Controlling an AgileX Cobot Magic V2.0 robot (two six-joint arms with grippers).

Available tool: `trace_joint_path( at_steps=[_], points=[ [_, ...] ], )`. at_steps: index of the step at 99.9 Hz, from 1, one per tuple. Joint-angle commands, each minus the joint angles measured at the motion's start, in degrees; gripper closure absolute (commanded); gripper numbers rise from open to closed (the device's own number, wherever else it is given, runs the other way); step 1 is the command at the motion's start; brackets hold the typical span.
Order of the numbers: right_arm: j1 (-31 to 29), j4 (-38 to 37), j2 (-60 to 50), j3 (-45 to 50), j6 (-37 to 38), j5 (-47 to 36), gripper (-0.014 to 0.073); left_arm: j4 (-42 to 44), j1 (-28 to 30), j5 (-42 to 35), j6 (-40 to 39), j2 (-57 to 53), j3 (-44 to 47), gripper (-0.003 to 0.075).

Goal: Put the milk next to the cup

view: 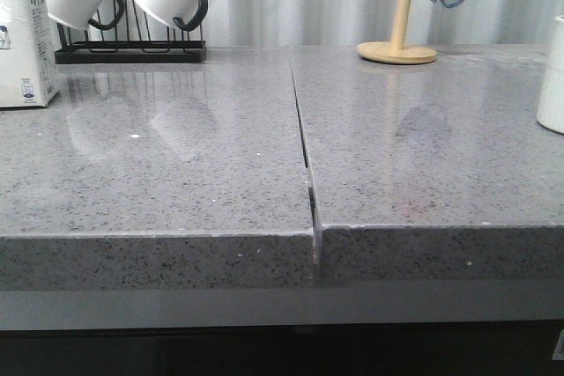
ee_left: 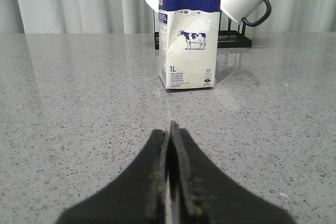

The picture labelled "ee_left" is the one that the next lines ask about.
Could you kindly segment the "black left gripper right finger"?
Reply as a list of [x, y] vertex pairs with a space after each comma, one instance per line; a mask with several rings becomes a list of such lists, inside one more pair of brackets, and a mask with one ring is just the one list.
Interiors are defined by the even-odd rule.
[[170, 127], [173, 223], [294, 223], [285, 210], [223, 173], [174, 121]]

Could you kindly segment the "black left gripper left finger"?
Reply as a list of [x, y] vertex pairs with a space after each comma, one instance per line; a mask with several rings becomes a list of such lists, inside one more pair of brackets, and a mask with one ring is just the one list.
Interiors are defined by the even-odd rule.
[[131, 164], [57, 223], [165, 223], [167, 132], [153, 130]]

